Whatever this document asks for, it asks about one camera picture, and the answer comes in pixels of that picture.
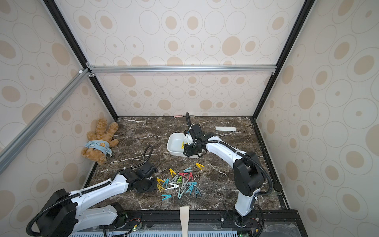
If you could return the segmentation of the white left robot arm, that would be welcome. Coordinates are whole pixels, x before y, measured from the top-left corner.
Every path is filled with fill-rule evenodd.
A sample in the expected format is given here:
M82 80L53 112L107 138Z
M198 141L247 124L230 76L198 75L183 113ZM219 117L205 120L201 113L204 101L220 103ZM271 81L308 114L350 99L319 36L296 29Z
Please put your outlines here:
M127 213L118 202L99 208L94 205L128 191L155 191L157 181L152 175L157 171L152 163L145 162L137 170L120 169L112 178L85 189L69 193L65 189L58 190L28 223L26 233L32 237L68 237L101 225L122 228Z

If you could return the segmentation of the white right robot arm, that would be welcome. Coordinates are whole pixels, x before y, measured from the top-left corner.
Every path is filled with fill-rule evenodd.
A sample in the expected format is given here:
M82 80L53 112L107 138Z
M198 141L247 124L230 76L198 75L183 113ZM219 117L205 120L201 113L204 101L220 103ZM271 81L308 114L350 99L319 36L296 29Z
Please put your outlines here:
M235 210L240 217L248 216L258 196L268 196L272 193L272 178L262 167L256 153L247 153L235 148L215 133L205 133L198 124L185 130L184 136L186 140L184 156L200 157L203 152L208 152L218 156L233 168L235 185L238 189Z

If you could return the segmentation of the white plastic storage box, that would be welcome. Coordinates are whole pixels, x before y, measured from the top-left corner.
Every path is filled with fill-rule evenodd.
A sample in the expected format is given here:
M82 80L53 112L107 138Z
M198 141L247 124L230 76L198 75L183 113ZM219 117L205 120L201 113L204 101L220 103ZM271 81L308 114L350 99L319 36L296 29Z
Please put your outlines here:
M167 143L167 150L173 156L186 157L184 155L184 149L181 149L182 143L191 144L193 139L188 133L184 135L183 133L173 133L170 135Z

